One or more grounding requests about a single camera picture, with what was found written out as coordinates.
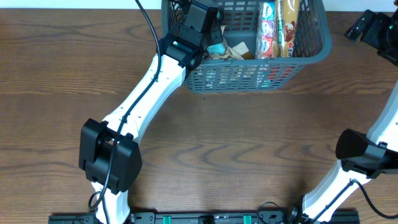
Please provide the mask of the teal snack packet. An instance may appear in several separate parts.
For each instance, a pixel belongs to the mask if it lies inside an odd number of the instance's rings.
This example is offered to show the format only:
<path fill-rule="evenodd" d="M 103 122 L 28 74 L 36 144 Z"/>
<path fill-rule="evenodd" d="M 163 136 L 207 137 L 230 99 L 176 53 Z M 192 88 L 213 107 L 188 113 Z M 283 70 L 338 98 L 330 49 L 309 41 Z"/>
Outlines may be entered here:
<path fill-rule="evenodd" d="M 226 46 L 223 43 L 219 43 L 219 44 L 208 46 L 206 50 L 209 55 L 212 55 L 212 54 L 224 55 L 226 53 Z"/>

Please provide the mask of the beige nut bag with label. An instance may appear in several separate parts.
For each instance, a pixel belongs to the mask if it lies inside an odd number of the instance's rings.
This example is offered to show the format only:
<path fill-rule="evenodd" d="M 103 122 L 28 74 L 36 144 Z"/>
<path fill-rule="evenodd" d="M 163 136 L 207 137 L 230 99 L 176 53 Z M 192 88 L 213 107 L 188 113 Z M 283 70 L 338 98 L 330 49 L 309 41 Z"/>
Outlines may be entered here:
<path fill-rule="evenodd" d="M 228 25 L 221 25 L 221 37 L 222 42 L 215 45 L 210 45 L 207 47 L 207 55 L 206 58 L 210 60 L 219 60 L 219 59 L 235 59 L 235 60 L 244 60 L 244 58 L 237 53 L 237 51 L 233 50 L 226 40 L 224 36 L 224 30 Z"/>

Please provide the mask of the grey plastic basket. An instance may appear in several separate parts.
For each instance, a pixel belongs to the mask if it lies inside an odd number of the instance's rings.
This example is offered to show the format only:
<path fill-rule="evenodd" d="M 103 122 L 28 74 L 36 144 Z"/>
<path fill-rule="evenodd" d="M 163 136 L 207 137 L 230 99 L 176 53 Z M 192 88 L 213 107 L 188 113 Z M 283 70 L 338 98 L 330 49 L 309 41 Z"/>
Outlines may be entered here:
<path fill-rule="evenodd" d="M 224 39 L 234 47 L 245 43 L 256 51 L 259 1 L 218 1 L 224 12 Z M 322 1 L 301 0 L 298 20 L 287 31 L 294 33 L 290 58 L 252 60 L 204 59 L 185 85 L 194 93 L 266 91 L 282 87 L 304 66 L 324 60 L 331 51 L 331 35 Z"/>

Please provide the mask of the multicolour tissue pack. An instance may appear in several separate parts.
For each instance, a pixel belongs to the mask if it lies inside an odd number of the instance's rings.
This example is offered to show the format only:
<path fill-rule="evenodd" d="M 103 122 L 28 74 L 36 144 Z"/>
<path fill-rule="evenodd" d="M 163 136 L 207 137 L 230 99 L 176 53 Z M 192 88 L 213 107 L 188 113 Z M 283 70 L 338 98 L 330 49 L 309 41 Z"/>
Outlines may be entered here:
<path fill-rule="evenodd" d="M 256 59 L 274 57 L 275 1 L 259 3 L 256 36 Z"/>

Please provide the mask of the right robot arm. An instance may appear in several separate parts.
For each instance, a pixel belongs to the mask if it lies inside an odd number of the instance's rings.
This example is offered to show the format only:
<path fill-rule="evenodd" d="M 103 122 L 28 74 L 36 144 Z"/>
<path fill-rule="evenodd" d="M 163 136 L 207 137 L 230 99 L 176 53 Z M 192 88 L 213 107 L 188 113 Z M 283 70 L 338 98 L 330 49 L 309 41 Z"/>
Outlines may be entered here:
<path fill-rule="evenodd" d="M 360 40 L 397 64 L 397 14 L 364 11 L 346 38 Z M 359 223 L 355 210 L 340 205 L 356 190 L 381 174 L 397 173 L 397 89 L 393 89 L 380 117 L 367 133 L 346 129 L 335 150 L 337 160 L 322 181 L 298 201 L 286 223 Z"/>

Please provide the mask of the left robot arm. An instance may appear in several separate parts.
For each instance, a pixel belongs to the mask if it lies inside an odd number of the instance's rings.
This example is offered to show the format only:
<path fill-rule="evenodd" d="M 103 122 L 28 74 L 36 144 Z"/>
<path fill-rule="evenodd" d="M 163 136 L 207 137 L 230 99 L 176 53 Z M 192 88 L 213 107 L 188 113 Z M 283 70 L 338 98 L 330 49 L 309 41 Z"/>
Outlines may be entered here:
<path fill-rule="evenodd" d="M 139 150 L 151 120 L 166 99 L 200 64 L 207 48 L 219 44 L 223 14 L 214 1 L 179 1 L 184 12 L 159 39 L 157 53 L 141 81 L 102 121 L 81 129 L 78 165 L 94 187 L 88 207 L 98 223 L 125 223 L 128 190 L 142 168 Z"/>

